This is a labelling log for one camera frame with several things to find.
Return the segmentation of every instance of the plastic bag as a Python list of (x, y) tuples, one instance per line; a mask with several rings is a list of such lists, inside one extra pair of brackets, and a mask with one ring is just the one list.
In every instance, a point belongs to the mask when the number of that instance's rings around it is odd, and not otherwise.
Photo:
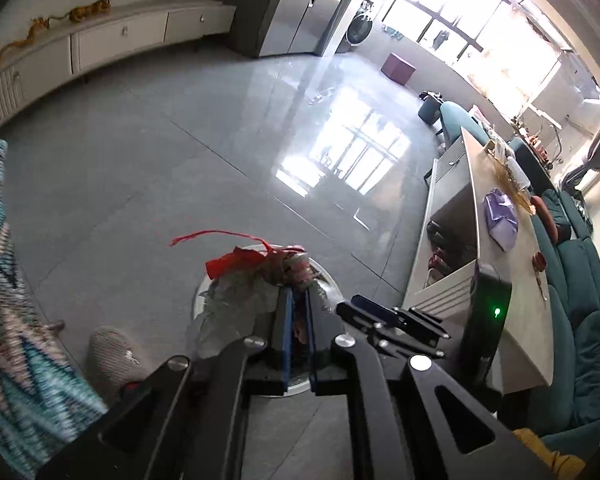
[(518, 239), (518, 215), (511, 199), (498, 188), (484, 196), (484, 217), (491, 238), (504, 250), (510, 251)]
[(263, 250), (236, 247), (231, 253), (206, 262), (212, 280), (204, 292), (204, 309), (195, 308), (187, 328), (187, 353), (193, 358), (218, 355), (236, 339), (253, 333), (256, 317), (276, 309), (280, 286), (304, 290), (316, 276), (301, 246), (274, 247), (261, 238), (231, 231), (207, 230), (174, 238), (171, 245), (200, 235), (220, 233), (262, 243)]

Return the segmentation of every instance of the table drawer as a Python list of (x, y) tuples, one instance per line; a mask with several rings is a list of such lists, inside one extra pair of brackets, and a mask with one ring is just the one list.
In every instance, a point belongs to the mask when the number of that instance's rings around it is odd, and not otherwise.
[(166, 23), (167, 12), (156, 12), (79, 32), (80, 70), (162, 43)]
[(22, 94), (33, 102), (71, 79), (69, 37), (49, 43), (24, 57), (15, 65), (20, 73)]
[(224, 34), (231, 29), (231, 22), (234, 20), (235, 7), (217, 6), (207, 7), (203, 14), (203, 34)]
[(203, 32), (203, 7), (197, 9), (174, 10), (169, 13), (167, 30), (164, 41), (177, 43), (179, 41), (196, 40), (202, 38)]

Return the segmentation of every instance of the gold ornament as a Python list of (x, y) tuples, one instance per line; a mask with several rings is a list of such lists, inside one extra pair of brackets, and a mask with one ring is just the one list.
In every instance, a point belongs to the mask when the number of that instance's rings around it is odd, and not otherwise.
[(64, 16), (49, 16), (46, 20), (40, 16), (39, 18), (35, 18), (31, 20), (31, 26), (29, 27), (29, 33), (25, 40), (17, 40), (12, 41), (11, 43), (6, 44), (4, 47), (0, 49), (0, 58), (4, 55), (4, 53), (12, 47), (23, 48), (27, 45), (30, 45), (36, 39), (36, 32), (42, 28), (50, 29), (51, 24), (50, 20), (58, 20), (58, 22), (64, 20), (67, 16), (69, 17), (69, 21), (72, 23), (79, 23), (83, 21), (88, 16), (93, 14), (101, 14), (104, 12), (109, 12), (111, 9), (111, 2), (109, 0), (98, 0), (97, 2), (93, 2), (91, 5), (87, 5), (84, 7), (75, 7), (75, 9), (71, 9)]

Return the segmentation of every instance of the black trash bin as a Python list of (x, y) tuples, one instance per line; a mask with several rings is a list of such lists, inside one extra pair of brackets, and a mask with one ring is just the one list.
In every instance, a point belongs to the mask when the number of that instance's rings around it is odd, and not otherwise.
[(440, 105), (444, 101), (439, 95), (427, 92), (424, 102), (418, 110), (418, 117), (427, 124), (433, 124), (440, 118)]

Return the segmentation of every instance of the person's foot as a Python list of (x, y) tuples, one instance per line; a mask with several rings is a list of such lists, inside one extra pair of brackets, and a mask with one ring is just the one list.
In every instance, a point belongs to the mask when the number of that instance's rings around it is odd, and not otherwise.
[(144, 381), (151, 371), (138, 346), (120, 330), (103, 326), (91, 333), (87, 379), (109, 406), (120, 399), (125, 386)]

